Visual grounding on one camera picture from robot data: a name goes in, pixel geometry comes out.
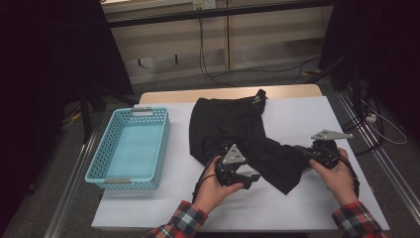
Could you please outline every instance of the wire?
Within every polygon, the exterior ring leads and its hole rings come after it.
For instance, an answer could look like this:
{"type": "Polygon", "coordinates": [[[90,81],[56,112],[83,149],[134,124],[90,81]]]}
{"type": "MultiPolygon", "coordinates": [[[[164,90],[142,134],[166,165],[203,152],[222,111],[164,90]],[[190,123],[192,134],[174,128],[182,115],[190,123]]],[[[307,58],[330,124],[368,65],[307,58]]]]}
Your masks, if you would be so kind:
{"type": "Polygon", "coordinates": [[[213,76],[211,76],[210,73],[207,71],[206,60],[205,60],[205,56],[204,56],[203,20],[200,18],[199,22],[200,22],[200,69],[201,69],[201,72],[216,83],[225,84],[225,85],[233,86],[233,87],[238,87],[237,85],[234,85],[234,84],[231,84],[231,83],[228,83],[228,82],[221,82],[221,81],[218,81],[218,80],[214,79],[213,76]]]}
{"type": "Polygon", "coordinates": [[[290,70],[294,70],[299,68],[299,73],[298,75],[291,80],[290,82],[288,82],[287,84],[292,84],[293,82],[295,82],[297,79],[300,78],[300,74],[302,72],[302,68],[305,64],[313,61],[313,60],[317,60],[320,57],[316,57],[316,58],[312,58],[312,59],[308,59],[302,63],[300,63],[299,65],[290,67],[290,68],[285,68],[285,69],[279,69],[279,70],[262,70],[262,69],[239,69],[239,70],[230,70],[230,71],[226,71],[226,72],[222,72],[219,74],[214,74],[211,75],[208,70],[207,70],[207,66],[206,66],[206,61],[205,61],[205,56],[204,56],[204,30],[203,30],[203,21],[202,19],[199,19],[199,23],[200,23],[200,69],[201,72],[206,75],[207,77],[209,77],[210,79],[212,79],[214,82],[220,83],[220,84],[225,84],[225,85],[229,85],[229,86],[233,86],[233,87],[239,87],[238,85],[234,85],[231,83],[227,83],[227,82],[221,82],[215,79],[215,77],[220,77],[229,73],[234,73],[234,72],[284,72],[284,71],[290,71],[290,70]]]}
{"type": "Polygon", "coordinates": [[[224,154],[226,154],[226,150],[219,151],[218,153],[216,153],[216,154],[213,156],[213,158],[212,158],[209,162],[207,162],[206,166],[204,167],[203,172],[201,173],[200,178],[198,179],[198,182],[195,184],[195,189],[194,189],[194,191],[192,192],[192,203],[194,203],[195,199],[197,198],[197,195],[198,195],[198,190],[200,189],[201,184],[202,184],[202,183],[203,183],[206,179],[208,179],[208,178],[210,178],[210,177],[215,176],[215,175],[210,175],[210,176],[208,176],[208,177],[206,177],[206,178],[203,178],[203,177],[204,177],[204,175],[206,175],[206,172],[207,172],[207,170],[209,169],[210,165],[213,163],[213,161],[214,161],[214,160],[215,160],[218,156],[222,156],[222,155],[224,155],[224,154]]]}
{"type": "Polygon", "coordinates": [[[381,138],[383,138],[384,140],[386,140],[386,141],[388,141],[388,142],[390,142],[390,143],[392,143],[392,144],[395,144],[395,145],[404,145],[405,143],[407,143],[407,137],[405,136],[405,134],[401,131],[401,130],[399,130],[398,129],[398,127],[397,126],[395,126],[392,122],[390,122],[388,119],[386,119],[386,118],[384,118],[382,115],[380,115],[380,113],[378,113],[378,112],[376,112],[375,110],[373,110],[368,104],[366,104],[363,100],[362,100],[362,103],[364,103],[367,107],[369,107],[369,109],[374,113],[374,114],[376,114],[379,118],[381,118],[381,119],[383,119],[385,122],[387,122],[387,123],[389,123],[393,128],[395,128],[403,137],[404,137],[404,141],[403,142],[395,142],[395,141],[392,141],[392,140],[390,140],[390,139],[388,139],[387,137],[385,137],[383,134],[383,131],[382,132],[378,132],[374,127],[373,127],[373,125],[371,124],[371,122],[369,122],[369,124],[370,124],[370,126],[371,126],[371,128],[373,129],[373,131],[378,135],[378,136],[380,136],[381,138]]]}

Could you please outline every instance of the plaid sleeve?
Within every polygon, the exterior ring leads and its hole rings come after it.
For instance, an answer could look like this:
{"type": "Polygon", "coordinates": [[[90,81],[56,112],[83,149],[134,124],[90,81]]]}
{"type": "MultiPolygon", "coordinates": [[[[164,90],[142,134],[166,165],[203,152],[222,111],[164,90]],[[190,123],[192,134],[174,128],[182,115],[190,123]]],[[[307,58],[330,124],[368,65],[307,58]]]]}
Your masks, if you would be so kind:
{"type": "Polygon", "coordinates": [[[183,200],[166,225],[155,228],[144,237],[194,237],[207,217],[197,206],[183,200]]]}
{"type": "Polygon", "coordinates": [[[360,201],[339,208],[333,213],[333,219],[344,237],[387,237],[360,201]]]}

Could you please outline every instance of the gray floor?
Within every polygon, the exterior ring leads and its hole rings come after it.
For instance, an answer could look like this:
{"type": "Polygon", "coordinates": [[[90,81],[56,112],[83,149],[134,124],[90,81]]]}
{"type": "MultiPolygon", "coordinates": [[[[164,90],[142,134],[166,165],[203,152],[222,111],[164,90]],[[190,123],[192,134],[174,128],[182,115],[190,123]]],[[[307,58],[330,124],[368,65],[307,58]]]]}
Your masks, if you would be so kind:
{"type": "MultiPolygon", "coordinates": [[[[258,70],[279,70],[298,65],[298,63],[288,63],[282,65],[260,66],[253,69],[258,70]]],[[[315,69],[317,61],[313,60],[306,64],[302,69],[315,69]]],[[[262,72],[262,71],[244,71],[229,73],[214,79],[230,83],[236,86],[259,86],[259,85],[281,85],[288,84],[292,81],[300,83],[308,79],[308,77],[299,75],[299,68],[284,72],[262,72]]],[[[338,98],[338,92],[332,90],[330,84],[331,78],[326,78],[318,82],[324,95],[326,95],[332,105],[334,112],[343,125],[348,122],[351,117],[345,110],[343,103],[338,98]]],[[[161,80],[158,82],[146,82],[134,85],[136,95],[135,99],[139,99],[144,92],[162,91],[162,90],[179,90],[179,89],[197,89],[197,88],[219,88],[228,87],[228,85],[214,82],[207,76],[195,75],[183,78],[173,78],[169,80],[161,80]]],[[[110,113],[119,102],[112,98],[105,98],[109,104],[106,113],[110,113]]],[[[380,104],[381,114],[398,125],[398,120],[386,106],[380,104]]],[[[68,105],[66,111],[74,108],[76,103],[68,105]]],[[[91,112],[94,122],[100,121],[104,113],[91,112]]],[[[351,140],[353,151],[364,150],[367,147],[357,129],[351,130],[355,134],[356,139],[351,140]]],[[[387,137],[395,141],[400,141],[401,136],[390,125],[385,123],[385,132],[387,137]]],[[[394,145],[385,141],[381,148],[391,158],[395,167],[405,178],[414,194],[420,194],[420,177],[418,172],[420,169],[420,142],[409,136],[408,141],[404,145],[394,145]]],[[[82,150],[83,127],[81,120],[75,123],[67,123],[62,127],[59,140],[49,159],[49,163],[45,170],[40,173],[39,179],[35,183],[35,192],[27,195],[13,217],[4,237],[43,237],[52,221],[54,212],[58,206],[61,195],[63,194],[67,182],[71,176],[72,169],[77,163],[80,151],[82,150]]],[[[414,219],[411,211],[407,208],[404,200],[401,198],[394,184],[391,183],[387,174],[380,166],[376,156],[372,153],[366,153],[357,157],[370,185],[376,189],[374,193],[382,212],[387,219],[391,228],[388,232],[392,237],[418,237],[420,234],[419,223],[414,219]]],[[[71,207],[66,213],[66,220],[62,225],[60,237],[141,237],[143,232],[139,231],[121,231],[106,232],[96,230],[90,227],[93,219],[94,211],[100,201],[101,190],[83,188],[81,184],[77,194],[74,195],[71,207]]],[[[199,234],[199,237],[210,237],[208,234],[199,234]]],[[[216,237],[281,237],[279,234],[216,234],[216,237]]],[[[299,234],[283,235],[282,237],[302,237],[299,234]]],[[[310,233],[308,237],[341,237],[340,232],[331,231],[323,233],[310,233]]]]}

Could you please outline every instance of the black cable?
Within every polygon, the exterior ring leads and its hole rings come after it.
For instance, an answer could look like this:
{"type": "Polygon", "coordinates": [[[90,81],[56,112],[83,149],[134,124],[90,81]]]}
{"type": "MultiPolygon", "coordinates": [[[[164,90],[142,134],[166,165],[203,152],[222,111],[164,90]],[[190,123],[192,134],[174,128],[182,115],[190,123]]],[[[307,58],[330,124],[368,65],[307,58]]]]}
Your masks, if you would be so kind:
{"type": "Polygon", "coordinates": [[[206,166],[204,167],[203,172],[201,173],[200,178],[198,179],[198,182],[195,184],[195,189],[192,192],[192,203],[195,202],[195,199],[197,198],[198,195],[198,190],[200,189],[201,184],[208,178],[213,177],[215,175],[210,175],[206,178],[203,178],[204,175],[206,174],[207,170],[209,169],[210,165],[213,163],[213,161],[218,157],[218,156],[222,156],[226,153],[226,150],[223,151],[219,151],[218,153],[216,153],[216,155],[213,156],[213,158],[206,164],[206,166]]]}
{"type": "Polygon", "coordinates": [[[214,79],[214,78],[210,75],[210,73],[207,71],[206,60],[205,60],[205,56],[204,56],[204,41],[203,41],[204,31],[203,31],[203,20],[200,18],[200,19],[199,19],[199,22],[200,22],[200,69],[201,69],[201,72],[202,72],[204,75],[206,75],[207,77],[209,77],[212,81],[216,82],[216,83],[225,84],[225,85],[232,86],[232,87],[238,87],[237,85],[234,85],[234,84],[231,84],[231,83],[228,83],[228,82],[221,82],[221,81],[218,81],[218,80],[214,79]]]}
{"type": "Polygon", "coordinates": [[[308,60],[300,63],[297,66],[290,67],[290,68],[285,68],[285,69],[279,69],[279,70],[240,69],[240,70],[232,70],[232,71],[226,71],[226,72],[222,72],[222,73],[215,74],[215,75],[210,75],[210,73],[207,70],[205,56],[204,56],[204,40],[203,40],[204,30],[203,30],[203,21],[202,21],[202,19],[199,19],[199,23],[200,23],[200,69],[201,69],[201,72],[204,75],[206,75],[207,77],[209,77],[210,79],[212,79],[216,83],[225,84],[225,85],[233,86],[233,87],[238,87],[238,85],[234,85],[234,84],[231,84],[231,83],[218,81],[218,80],[215,79],[215,77],[223,76],[223,75],[226,75],[228,73],[234,73],[234,72],[284,72],[284,71],[290,71],[290,70],[294,70],[296,68],[299,68],[299,73],[296,76],[296,78],[294,78],[293,80],[291,80],[290,82],[287,83],[287,84],[292,84],[293,82],[295,82],[297,79],[300,78],[300,74],[302,72],[302,68],[303,68],[303,66],[305,64],[307,64],[307,63],[309,63],[309,62],[311,62],[313,60],[317,60],[317,59],[320,58],[320,57],[316,57],[316,58],[308,59],[308,60]]]}

